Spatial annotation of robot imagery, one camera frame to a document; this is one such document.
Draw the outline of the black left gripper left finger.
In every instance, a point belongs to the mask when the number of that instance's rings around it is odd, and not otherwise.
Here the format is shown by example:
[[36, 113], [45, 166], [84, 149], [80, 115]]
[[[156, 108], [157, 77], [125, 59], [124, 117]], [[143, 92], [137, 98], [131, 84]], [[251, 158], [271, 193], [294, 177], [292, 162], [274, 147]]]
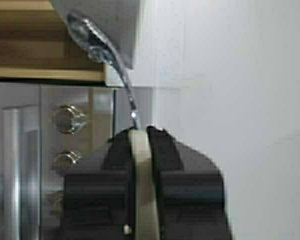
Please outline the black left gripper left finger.
[[65, 172], [62, 239], [134, 239], [135, 167], [129, 132], [119, 132]]

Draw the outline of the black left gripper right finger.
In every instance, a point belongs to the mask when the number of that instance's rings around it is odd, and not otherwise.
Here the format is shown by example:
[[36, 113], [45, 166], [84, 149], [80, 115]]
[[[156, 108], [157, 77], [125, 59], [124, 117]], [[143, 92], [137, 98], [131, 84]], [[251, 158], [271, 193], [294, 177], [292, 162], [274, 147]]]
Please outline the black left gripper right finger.
[[165, 129], [146, 129], [152, 153], [160, 238], [232, 240], [221, 170]]

